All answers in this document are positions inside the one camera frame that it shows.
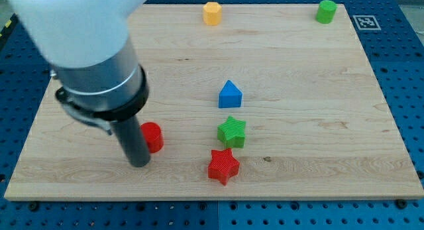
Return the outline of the black flange clamp ring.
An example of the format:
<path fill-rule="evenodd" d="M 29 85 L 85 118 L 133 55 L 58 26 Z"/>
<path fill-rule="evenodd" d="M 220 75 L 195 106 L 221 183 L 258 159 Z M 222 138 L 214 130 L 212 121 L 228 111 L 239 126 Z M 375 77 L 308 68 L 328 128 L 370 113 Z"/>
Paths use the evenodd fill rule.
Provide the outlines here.
<path fill-rule="evenodd" d="M 56 100 L 62 106 L 62 109 L 76 121 L 104 130 L 108 135 L 112 135 L 113 125 L 124 123 L 129 120 L 144 107 L 148 100 L 149 87 L 147 84 L 146 73 L 141 65 L 138 65 L 136 74 L 141 75 L 141 85 L 135 95 L 122 106 L 106 111 L 92 111 L 77 105 L 74 99 L 70 97 L 70 92 L 66 91 L 64 86 L 55 93 Z"/>

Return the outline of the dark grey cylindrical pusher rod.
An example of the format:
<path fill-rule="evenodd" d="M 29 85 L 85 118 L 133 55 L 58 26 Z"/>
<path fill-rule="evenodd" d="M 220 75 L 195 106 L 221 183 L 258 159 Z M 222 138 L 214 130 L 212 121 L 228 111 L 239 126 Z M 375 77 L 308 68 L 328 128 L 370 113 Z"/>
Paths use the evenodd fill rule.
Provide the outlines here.
<path fill-rule="evenodd" d="M 112 121 L 111 129 L 131 166 L 139 168 L 150 162 L 150 151 L 136 116 L 124 121 Z"/>

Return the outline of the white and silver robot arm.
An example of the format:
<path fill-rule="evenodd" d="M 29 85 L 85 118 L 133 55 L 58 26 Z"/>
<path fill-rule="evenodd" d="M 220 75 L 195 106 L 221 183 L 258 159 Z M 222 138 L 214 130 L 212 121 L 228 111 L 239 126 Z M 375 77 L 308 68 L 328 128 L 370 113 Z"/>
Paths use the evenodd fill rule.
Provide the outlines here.
<path fill-rule="evenodd" d="M 65 112 L 115 135 L 134 167 L 150 161 L 136 118 L 149 89 L 127 19 L 145 1 L 8 0 L 60 81 Z"/>

